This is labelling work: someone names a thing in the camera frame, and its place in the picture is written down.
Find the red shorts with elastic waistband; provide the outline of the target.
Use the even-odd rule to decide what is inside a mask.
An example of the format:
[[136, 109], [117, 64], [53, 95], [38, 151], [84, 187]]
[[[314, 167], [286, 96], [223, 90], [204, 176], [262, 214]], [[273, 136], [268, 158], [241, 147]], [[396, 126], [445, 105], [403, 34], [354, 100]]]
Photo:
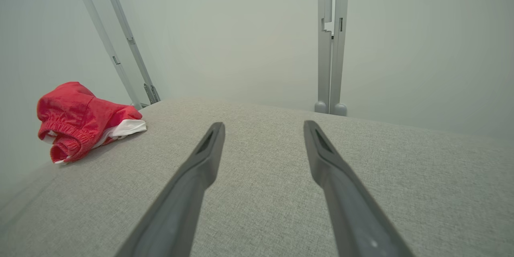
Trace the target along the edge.
[[76, 162], [98, 147], [147, 130], [135, 107], [97, 98], [79, 82], [64, 83], [42, 96], [37, 118], [37, 135], [51, 144], [55, 164]]

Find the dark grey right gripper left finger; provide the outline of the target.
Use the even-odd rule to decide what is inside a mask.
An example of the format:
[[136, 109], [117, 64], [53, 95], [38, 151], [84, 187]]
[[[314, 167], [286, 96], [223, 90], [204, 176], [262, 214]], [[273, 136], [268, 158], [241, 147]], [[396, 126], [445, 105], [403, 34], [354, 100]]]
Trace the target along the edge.
[[216, 180], [224, 140], [224, 124], [213, 123], [115, 257], [189, 257], [204, 193]]

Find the grey partition post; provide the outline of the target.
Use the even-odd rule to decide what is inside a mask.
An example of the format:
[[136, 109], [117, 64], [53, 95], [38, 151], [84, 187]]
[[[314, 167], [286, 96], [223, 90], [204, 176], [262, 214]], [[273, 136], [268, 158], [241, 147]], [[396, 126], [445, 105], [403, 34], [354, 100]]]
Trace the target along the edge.
[[332, 72], [330, 80], [329, 113], [347, 116], [347, 106], [341, 102], [342, 71], [345, 55], [348, 0], [333, 0], [333, 46]]
[[318, 101], [314, 110], [322, 114], [329, 113], [332, 32], [325, 28], [325, 24], [331, 22], [332, 0], [318, 0]]

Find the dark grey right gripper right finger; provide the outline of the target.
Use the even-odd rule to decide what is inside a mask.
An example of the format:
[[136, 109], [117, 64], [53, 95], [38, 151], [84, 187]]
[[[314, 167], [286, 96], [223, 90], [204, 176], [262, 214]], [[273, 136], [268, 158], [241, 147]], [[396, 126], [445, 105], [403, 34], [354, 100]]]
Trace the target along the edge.
[[312, 178], [326, 198], [339, 257], [414, 257], [315, 121], [304, 122], [304, 140]]

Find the slim grey post with bracket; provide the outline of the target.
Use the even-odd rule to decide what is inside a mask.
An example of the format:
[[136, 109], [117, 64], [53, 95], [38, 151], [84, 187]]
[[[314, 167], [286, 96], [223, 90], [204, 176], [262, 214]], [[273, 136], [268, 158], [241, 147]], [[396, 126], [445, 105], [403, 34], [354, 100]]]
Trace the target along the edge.
[[89, 13], [91, 20], [95, 26], [95, 29], [104, 45], [106, 52], [108, 53], [108, 55], [110, 57], [110, 61], [113, 64], [114, 68], [116, 69], [118, 77], [120, 78], [121, 82], [123, 83], [123, 86], [132, 101], [132, 106], [134, 106], [138, 110], [142, 109], [143, 106], [141, 105], [141, 103], [139, 101], [136, 91], [132, 87], [130, 80], [127, 78], [127, 75], [126, 75], [121, 63], [119, 61], [117, 61], [117, 53], [114, 49], [114, 46], [112, 45], [112, 42], [110, 41], [107, 31], [105, 30], [104, 24], [103, 24], [101, 17], [97, 11], [97, 8], [95, 7], [94, 2], [92, 0], [82, 0], [82, 1], [86, 7], [86, 10], [88, 10], [88, 13]]
[[143, 57], [140, 54], [139, 48], [137, 46], [136, 40], [134, 39], [132, 30], [127, 21], [127, 18], [124, 13], [124, 10], [122, 8], [120, 0], [110, 0], [110, 2], [113, 6], [114, 12], [120, 23], [120, 26], [121, 26], [123, 34], [126, 38], [127, 44], [131, 49], [131, 52], [135, 59], [135, 63], [138, 66], [138, 69], [140, 71], [141, 77], [143, 78], [143, 88], [145, 89], [145, 92], [147, 93], [147, 97], [149, 98], [149, 103], [154, 104], [156, 102], [161, 101], [161, 98], [157, 92], [157, 89], [153, 85], [151, 77], [149, 76], [149, 73], [148, 73], [147, 67], [144, 63]]

